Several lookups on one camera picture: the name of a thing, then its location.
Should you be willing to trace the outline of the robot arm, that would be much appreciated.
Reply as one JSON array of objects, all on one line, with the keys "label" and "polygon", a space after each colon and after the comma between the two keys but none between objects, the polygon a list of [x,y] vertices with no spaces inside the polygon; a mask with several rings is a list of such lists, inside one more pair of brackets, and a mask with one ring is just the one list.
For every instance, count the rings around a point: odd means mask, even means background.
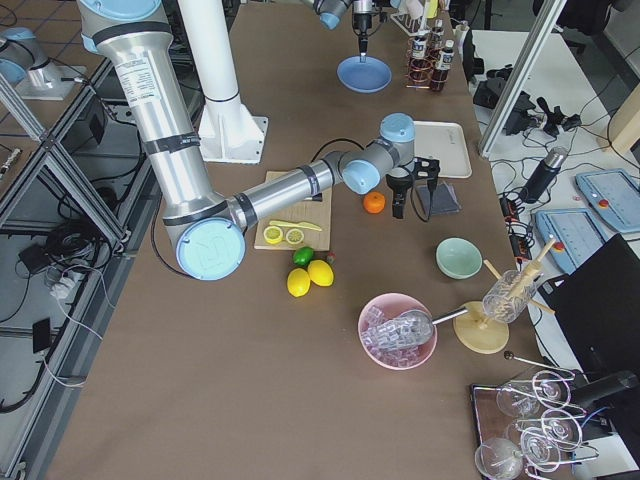
[{"label": "robot arm", "polygon": [[307,0],[303,1],[303,4],[314,11],[321,24],[328,30],[336,29],[343,16],[351,11],[351,27],[358,40],[358,59],[361,63],[367,61],[373,20],[382,13],[377,1]]},{"label": "robot arm", "polygon": [[258,145],[263,128],[242,104],[220,2],[183,1],[179,8],[206,98],[195,127],[168,49],[173,40],[158,1],[82,1],[85,46],[116,69],[142,145],[166,202],[163,222],[181,269],[199,280],[218,280],[245,254],[244,230],[272,213],[343,183],[369,192],[381,178],[414,157],[410,116],[393,113],[365,149],[332,153],[230,197],[211,186],[206,161],[231,160]]}]

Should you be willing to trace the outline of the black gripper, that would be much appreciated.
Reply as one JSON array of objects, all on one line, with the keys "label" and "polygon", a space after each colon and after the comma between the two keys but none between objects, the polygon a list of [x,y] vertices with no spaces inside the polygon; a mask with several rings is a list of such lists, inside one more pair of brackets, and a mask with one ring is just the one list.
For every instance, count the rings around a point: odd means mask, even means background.
[{"label": "black gripper", "polygon": [[352,25],[358,33],[359,61],[366,61],[368,53],[368,30],[372,26],[373,1],[354,0],[352,3]]},{"label": "black gripper", "polygon": [[393,217],[404,218],[406,196],[413,187],[413,173],[404,167],[398,167],[386,175],[386,183],[393,191]]}]

